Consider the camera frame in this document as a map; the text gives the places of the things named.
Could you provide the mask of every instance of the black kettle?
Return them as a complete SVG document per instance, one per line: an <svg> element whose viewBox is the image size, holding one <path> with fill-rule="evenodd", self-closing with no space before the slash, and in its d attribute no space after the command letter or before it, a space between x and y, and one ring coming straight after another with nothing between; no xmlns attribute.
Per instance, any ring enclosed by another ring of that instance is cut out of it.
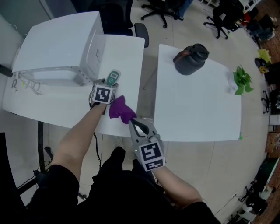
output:
<svg viewBox="0 0 280 224"><path fill-rule="evenodd" d="M202 44L188 46L173 59L176 70L182 75L191 75L200 69L209 52Z"/></svg>

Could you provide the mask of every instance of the white printer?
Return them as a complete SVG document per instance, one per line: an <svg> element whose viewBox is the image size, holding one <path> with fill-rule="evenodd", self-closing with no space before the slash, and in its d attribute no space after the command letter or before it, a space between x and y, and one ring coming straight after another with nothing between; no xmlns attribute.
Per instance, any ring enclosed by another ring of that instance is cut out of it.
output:
<svg viewBox="0 0 280 224"><path fill-rule="evenodd" d="M46 85L92 84L98 78L104 46L99 12L52 19L31 28L13 73Z"/></svg>

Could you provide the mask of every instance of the black sleeve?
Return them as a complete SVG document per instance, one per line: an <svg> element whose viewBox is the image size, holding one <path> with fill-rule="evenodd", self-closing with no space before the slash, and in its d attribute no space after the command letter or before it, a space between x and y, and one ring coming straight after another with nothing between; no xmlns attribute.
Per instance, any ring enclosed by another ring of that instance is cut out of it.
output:
<svg viewBox="0 0 280 224"><path fill-rule="evenodd" d="M182 210L188 223L196 224L221 224L204 202L195 202Z"/></svg>
<svg viewBox="0 0 280 224"><path fill-rule="evenodd" d="M74 174L60 165L50 166L38 190L27 205L30 223L47 223L71 219L78 204L79 182Z"/></svg>

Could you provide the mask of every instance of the purple towel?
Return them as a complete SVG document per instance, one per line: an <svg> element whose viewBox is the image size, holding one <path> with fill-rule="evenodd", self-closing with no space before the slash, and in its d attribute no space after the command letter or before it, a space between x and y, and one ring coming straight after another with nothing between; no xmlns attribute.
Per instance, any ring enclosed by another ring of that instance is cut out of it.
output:
<svg viewBox="0 0 280 224"><path fill-rule="evenodd" d="M114 102L111 104L109 116L110 118L118 118L121 116L122 122L128 124L128 122L133 117L136 117L136 114L129 106L126 105L126 100L124 96L120 96L119 98L115 99Z"/></svg>

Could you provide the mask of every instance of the white desk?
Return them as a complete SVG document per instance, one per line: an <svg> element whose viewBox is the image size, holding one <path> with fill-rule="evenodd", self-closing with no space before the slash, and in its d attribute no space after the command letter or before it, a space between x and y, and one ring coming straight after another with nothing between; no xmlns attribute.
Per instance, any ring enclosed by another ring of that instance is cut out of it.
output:
<svg viewBox="0 0 280 224"><path fill-rule="evenodd" d="M228 93L225 66L210 59L184 76L173 58L181 49L159 45L154 126L164 141L236 140L240 134L241 97Z"/></svg>
<svg viewBox="0 0 280 224"><path fill-rule="evenodd" d="M126 104L136 112L140 76L144 53L143 38L105 35L98 78L106 78L112 69L121 71L116 98L124 95ZM63 127L73 127L88 111L88 96L92 85L81 87L51 87L42 85L44 95L37 96L25 89L18 80L18 91L11 88L13 79L7 81L3 109L23 117ZM109 106L96 129L97 133L130 137L128 125L121 119L109 118Z"/></svg>

